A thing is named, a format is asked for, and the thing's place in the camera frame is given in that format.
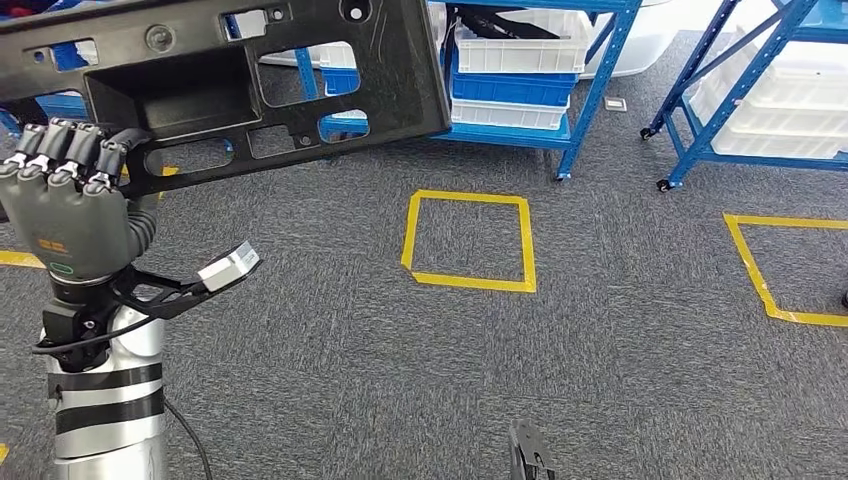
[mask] robotic hand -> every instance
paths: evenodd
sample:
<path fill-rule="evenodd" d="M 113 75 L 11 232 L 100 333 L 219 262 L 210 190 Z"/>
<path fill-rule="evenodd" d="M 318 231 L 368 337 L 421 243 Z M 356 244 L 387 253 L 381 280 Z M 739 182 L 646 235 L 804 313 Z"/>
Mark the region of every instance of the robotic hand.
<path fill-rule="evenodd" d="M 62 119 L 26 125 L 16 153 L 0 165 L 0 202 L 58 281 L 111 276 L 153 241 L 157 197 L 127 200 L 116 188 L 127 154 L 151 137 L 135 128 L 110 133 Z"/>
<path fill-rule="evenodd" d="M 50 355 L 66 372 L 101 365 L 109 341 L 174 318 L 243 280 L 259 265 L 250 244 L 222 255 L 182 282 L 136 270 L 156 232 L 158 195 L 127 199 L 119 191 L 127 156 L 151 139 L 136 128 L 53 119 L 26 125 L 16 153 L 0 164 L 0 201 L 15 231 L 50 272 L 55 298 L 44 311 L 44 336 L 33 353 Z M 150 171 L 160 157 L 147 156 Z M 158 290 L 138 298 L 137 287 Z M 119 328 L 121 307 L 139 321 Z"/>

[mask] yellow floor tape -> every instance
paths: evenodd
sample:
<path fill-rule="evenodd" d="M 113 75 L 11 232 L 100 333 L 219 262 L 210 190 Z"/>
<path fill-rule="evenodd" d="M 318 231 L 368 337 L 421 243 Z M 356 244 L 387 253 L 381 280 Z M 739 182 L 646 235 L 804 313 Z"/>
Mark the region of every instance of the yellow floor tape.
<path fill-rule="evenodd" d="M 415 235 L 418 228 L 418 211 L 421 199 L 454 200 L 460 202 L 483 202 L 516 205 L 521 228 L 521 250 L 524 263 L 524 280 L 492 280 L 486 278 L 442 275 L 438 273 L 415 272 L 412 270 L 412 254 L 415 251 Z M 508 292 L 536 293 L 536 260 L 533 253 L 533 234 L 530 228 L 530 206 L 527 200 L 512 195 L 490 195 L 483 193 L 443 192 L 438 190 L 418 190 L 409 200 L 406 216 L 406 237 L 400 263 L 406 267 L 418 283 L 446 285 L 450 287 L 480 288 Z"/>
<path fill-rule="evenodd" d="M 0 265 L 13 267 L 44 268 L 41 260 L 31 253 L 7 252 L 0 250 Z"/>
<path fill-rule="evenodd" d="M 730 215 L 724 214 L 724 222 L 727 223 L 727 228 L 730 229 L 730 235 L 733 237 L 733 242 L 736 244 L 736 249 L 739 250 L 739 255 L 745 263 L 745 268 L 748 270 L 748 276 L 751 277 L 751 282 L 754 288 L 760 295 L 763 305 L 766 308 L 766 314 L 773 318 L 786 320 L 787 322 L 806 323 L 810 325 L 825 325 L 831 327 L 848 327 L 848 316 L 833 315 L 828 313 L 806 313 L 806 312 L 790 312 L 778 308 L 774 297 L 768 289 L 765 278 L 762 272 L 757 267 L 757 262 L 754 261 L 754 256 L 751 254 L 751 249 L 745 242 L 745 237 L 742 235 L 740 225 L 766 225 L 771 227 L 795 227 L 795 228 L 829 228 L 838 230 L 848 230 L 848 222 L 842 220 L 820 220 L 814 218 L 791 218 L 791 217 L 759 217 L 750 215 Z"/>

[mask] plastic crate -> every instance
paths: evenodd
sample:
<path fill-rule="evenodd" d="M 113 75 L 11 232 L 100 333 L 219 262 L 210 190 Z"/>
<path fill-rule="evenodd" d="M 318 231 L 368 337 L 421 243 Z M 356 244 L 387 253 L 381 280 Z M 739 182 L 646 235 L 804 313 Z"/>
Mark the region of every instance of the plastic crate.
<path fill-rule="evenodd" d="M 582 73 L 586 67 L 592 24 L 585 12 L 528 9 L 500 13 L 532 23 L 559 40 L 493 40 L 478 38 L 466 28 L 456 31 L 461 73 Z"/>
<path fill-rule="evenodd" d="M 845 147 L 845 137 L 772 135 L 723 128 L 712 141 L 713 150 L 724 155 L 829 159 Z"/>
<path fill-rule="evenodd" d="M 567 110 L 568 105 L 553 107 L 457 98 L 453 100 L 451 120 L 474 125 L 559 130 Z"/>
<path fill-rule="evenodd" d="M 692 111 L 702 123 L 707 123 L 728 92 L 730 86 L 720 75 L 703 82 L 690 101 Z M 745 98 L 727 119 L 725 127 L 774 135 L 841 135 L 848 142 L 848 108 L 812 109 L 803 104 L 793 106 Z"/>
<path fill-rule="evenodd" d="M 747 34 L 737 27 L 731 45 Z M 733 85 L 759 52 L 764 37 L 757 37 L 704 79 Z M 746 100 L 810 109 L 848 109 L 848 45 L 789 42 L 748 92 Z"/>
<path fill-rule="evenodd" d="M 359 88 L 359 72 L 354 68 L 321 68 L 327 95 L 342 95 Z"/>
<path fill-rule="evenodd" d="M 458 73 L 453 65 L 451 96 L 463 100 L 564 107 L 577 84 L 576 73 Z"/>

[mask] gray carpet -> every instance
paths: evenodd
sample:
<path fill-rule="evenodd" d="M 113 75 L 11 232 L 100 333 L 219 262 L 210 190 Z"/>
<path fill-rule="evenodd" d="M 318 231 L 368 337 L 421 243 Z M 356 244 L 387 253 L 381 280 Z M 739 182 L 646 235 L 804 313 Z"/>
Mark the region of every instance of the gray carpet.
<path fill-rule="evenodd" d="M 599 112 L 562 185 L 556 152 L 417 140 L 167 193 L 143 267 L 187 275 L 243 239 L 267 260 L 168 326 L 167 393 L 217 478 L 506 478 L 517 417 L 562 478 L 848 478 L 848 330 L 768 318 L 722 219 L 848 219 L 848 175 L 704 164 L 658 193 L 671 143 L 638 131 L 696 41 L 611 82 L 630 111 Z M 283 93 L 294 78 L 265 73 Z M 538 292 L 416 284 L 400 254 L 418 189 L 527 198 Z M 520 279 L 514 207 L 425 200 L 419 221 L 416 269 Z M 848 232 L 743 233 L 781 307 L 846 313 Z M 0 477 L 43 478 L 51 417 L 27 348 L 44 273 L 0 282 Z M 168 443 L 172 477 L 201 478 L 173 422 Z"/>

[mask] blue metal shelf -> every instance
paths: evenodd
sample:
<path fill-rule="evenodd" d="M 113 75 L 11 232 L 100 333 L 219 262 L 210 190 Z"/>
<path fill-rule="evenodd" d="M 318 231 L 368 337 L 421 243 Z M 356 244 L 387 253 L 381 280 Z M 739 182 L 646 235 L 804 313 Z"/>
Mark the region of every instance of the blue metal shelf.
<path fill-rule="evenodd" d="M 777 8 L 790 0 L 772 0 Z M 848 10 L 840 0 L 819 0 L 792 34 L 799 42 L 848 43 Z"/>
<path fill-rule="evenodd" d="M 446 0 L 432 0 L 446 3 Z M 563 150 L 562 160 L 557 168 L 557 179 L 571 177 L 571 167 L 583 144 L 583 139 L 589 131 L 592 118 L 601 103 L 604 90 L 612 77 L 612 72 L 621 50 L 633 26 L 636 13 L 642 5 L 642 0 L 459 0 L 450 3 L 468 5 L 486 5 L 498 7 L 524 7 L 524 8 L 552 8 L 561 10 L 584 10 L 593 13 L 612 13 L 613 16 L 607 23 L 603 32 L 589 48 L 586 63 L 593 58 L 603 45 L 609 40 L 609 47 L 601 59 L 598 71 L 592 81 L 592 86 L 586 96 L 577 122 L 573 130 L 564 118 L 559 130 L 535 130 L 528 128 L 491 127 L 485 125 L 456 124 L 450 132 L 437 135 L 435 138 L 444 140 L 455 140 L 474 143 L 488 143 L 494 145 L 509 145 L 528 148 L 550 148 Z M 315 80 L 312 75 L 312 63 L 309 61 L 306 50 L 298 51 L 298 68 L 301 80 L 307 91 L 315 90 Z M 346 132 L 366 133 L 367 126 L 362 120 L 325 118 L 321 122 L 322 133 Z"/>
<path fill-rule="evenodd" d="M 433 138 L 453 140 L 457 142 L 488 143 L 491 145 L 507 145 L 514 147 L 562 149 L 571 144 L 571 130 L 568 126 L 568 116 L 562 119 L 559 130 L 538 130 L 533 128 L 495 127 L 489 125 L 472 125 L 455 123 L 451 131 Z M 325 118 L 321 122 L 325 132 L 358 133 L 368 132 L 365 120 L 348 118 Z"/>
<path fill-rule="evenodd" d="M 835 158 L 822 159 L 759 157 L 724 155 L 716 153 L 712 148 L 713 139 L 736 110 L 738 100 L 745 98 L 763 72 L 771 65 L 772 60 L 780 54 L 789 41 L 848 43 L 848 18 L 842 13 L 842 2 L 838 0 L 773 0 L 775 6 L 778 7 L 777 13 L 748 32 L 745 37 L 726 49 L 708 65 L 700 68 L 710 47 L 712 47 L 728 17 L 740 1 L 723 0 L 654 120 L 649 127 L 641 132 L 642 138 L 647 139 L 667 126 L 669 136 L 677 152 L 678 162 L 669 174 L 668 179 L 657 182 L 661 190 L 683 185 L 683 178 L 689 170 L 699 161 L 704 160 L 747 165 L 848 171 L 848 155 L 845 154 L 837 155 Z M 768 40 L 722 100 L 716 109 L 716 113 L 706 124 L 702 124 L 689 105 L 685 93 L 686 89 L 710 70 L 720 65 L 742 46 L 767 31 L 772 25 L 774 25 L 774 30 L 769 34 Z M 694 140 L 688 148 L 683 145 L 672 119 L 672 114 L 677 108 L 683 111 L 694 135 Z"/>

